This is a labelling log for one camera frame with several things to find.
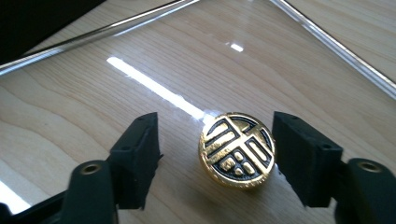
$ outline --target gold coin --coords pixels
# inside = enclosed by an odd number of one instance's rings
[[[275,163],[275,141],[270,131],[242,113],[222,114],[206,124],[198,150],[206,171],[227,187],[258,186]]]

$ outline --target coin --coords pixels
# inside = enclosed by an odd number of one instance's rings
[[[263,183],[275,164],[275,140],[258,119],[243,113],[217,116],[204,127],[199,158],[223,186],[250,189]]]

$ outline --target wood grain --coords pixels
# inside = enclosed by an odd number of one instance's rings
[[[53,41],[162,3],[108,1]],[[334,223],[334,202],[303,208],[278,171],[252,191],[214,183],[198,160],[203,121],[109,57],[206,114],[239,111],[271,127],[274,111],[291,113],[344,147],[344,161],[396,171],[396,103],[385,93],[270,2],[201,1],[0,77],[0,180],[26,202],[64,190],[78,164],[105,159],[136,117],[157,111],[164,157],[145,211],[121,211],[120,223]]]

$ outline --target table surface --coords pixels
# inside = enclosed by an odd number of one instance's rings
[[[166,2],[108,0],[37,49]],[[396,79],[393,1],[290,2]],[[186,105],[244,112],[269,128],[274,111],[290,113],[342,146],[343,161],[396,172],[394,100],[269,1],[204,0],[0,77],[0,181],[39,203],[65,190],[78,164],[107,158],[135,118],[158,112],[164,157],[146,209],[120,211],[120,223],[334,223],[335,202],[303,208],[277,171],[250,191],[212,181],[198,160],[203,119]]]

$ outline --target black object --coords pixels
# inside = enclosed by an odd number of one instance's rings
[[[396,178],[366,159],[341,161],[343,149],[289,114],[275,112],[276,163],[304,206],[337,201],[335,220],[344,223],[396,223]]]
[[[41,41],[105,0],[1,0],[0,64],[22,56]]]
[[[106,161],[88,161],[72,173],[68,190],[15,216],[0,203],[3,224],[118,223],[117,209],[144,208],[161,157],[156,113],[134,120]]]

